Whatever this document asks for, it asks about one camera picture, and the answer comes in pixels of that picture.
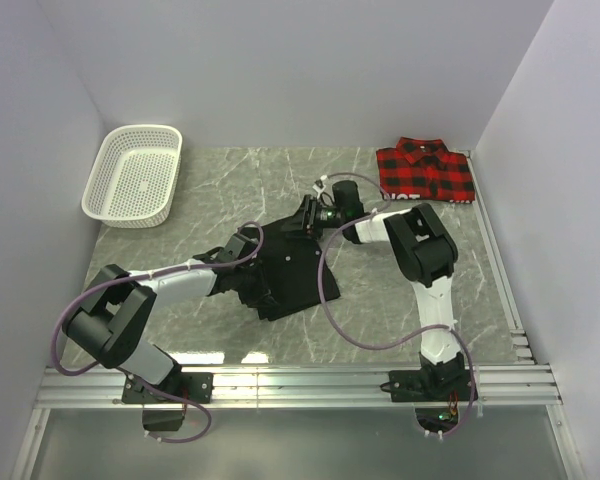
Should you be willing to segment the black long sleeve shirt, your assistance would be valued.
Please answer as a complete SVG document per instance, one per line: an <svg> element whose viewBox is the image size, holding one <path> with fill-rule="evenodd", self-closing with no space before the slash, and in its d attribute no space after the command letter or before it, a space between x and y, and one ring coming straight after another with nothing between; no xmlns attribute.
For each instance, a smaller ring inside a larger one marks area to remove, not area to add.
<svg viewBox="0 0 600 480"><path fill-rule="evenodd" d="M306 238L289 238L284 218L262 226L264 243L244 265L247 282L238 289L242 304L257 310L261 320L275 321L320 303L317 270L319 244Z"/></svg>

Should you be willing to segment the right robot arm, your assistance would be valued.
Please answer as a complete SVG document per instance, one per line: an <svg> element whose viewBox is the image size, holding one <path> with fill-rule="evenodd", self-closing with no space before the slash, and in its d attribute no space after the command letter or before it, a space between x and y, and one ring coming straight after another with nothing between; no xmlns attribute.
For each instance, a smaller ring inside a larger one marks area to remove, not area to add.
<svg viewBox="0 0 600 480"><path fill-rule="evenodd" d="M421 337L420 369L409 381L392 380L390 388L417 400L445 399L471 383L466 346L457 336L451 300L452 277L458 250L450 234L428 204L396 212L367 212L351 195L336 199L330 206L311 195L305 196L296 213L283 223L290 237L318 239L332 229L356 244L387 242L391 245L402 275L415 295L420 329L387 345L363 344L337 324L323 288L326 255L319 259L317 282L321 306L331 326L347 342L365 350L388 350Z"/></svg>

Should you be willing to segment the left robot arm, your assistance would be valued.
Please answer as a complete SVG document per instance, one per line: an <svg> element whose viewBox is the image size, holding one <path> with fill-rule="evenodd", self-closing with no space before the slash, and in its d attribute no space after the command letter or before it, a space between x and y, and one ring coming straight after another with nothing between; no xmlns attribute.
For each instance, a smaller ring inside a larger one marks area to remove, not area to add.
<svg viewBox="0 0 600 480"><path fill-rule="evenodd" d="M249 308L277 304L262 262L236 249L217 247L157 271L109 265L63 315L60 329L98 364L141 378L150 395L169 402L181 393L184 380L181 366L144 337L151 313L228 291Z"/></svg>

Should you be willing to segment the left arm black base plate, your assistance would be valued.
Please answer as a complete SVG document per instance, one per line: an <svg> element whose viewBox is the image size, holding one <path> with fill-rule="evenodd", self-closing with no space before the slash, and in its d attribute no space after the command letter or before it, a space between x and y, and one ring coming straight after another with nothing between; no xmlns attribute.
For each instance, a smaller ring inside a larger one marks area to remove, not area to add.
<svg viewBox="0 0 600 480"><path fill-rule="evenodd" d="M158 390L181 398L193 400L199 404L211 402L214 375L211 372L181 372L176 379L157 387ZM173 400L165 398L148 390L136 377L127 379L122 391L121 402L131 405L151 405L160 403L173 403Z"/></svg>

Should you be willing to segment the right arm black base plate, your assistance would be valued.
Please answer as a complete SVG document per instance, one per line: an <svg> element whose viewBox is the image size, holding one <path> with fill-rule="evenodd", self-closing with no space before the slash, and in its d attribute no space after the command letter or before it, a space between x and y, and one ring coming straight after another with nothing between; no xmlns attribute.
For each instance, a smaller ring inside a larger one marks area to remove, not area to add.
<svg viewBox="0 0 600 480"><path fill-rule="evenodd" d="M379 386L394 403L435 403L476 400L468 371L436 374L425 370L392 370Z"/></svg>

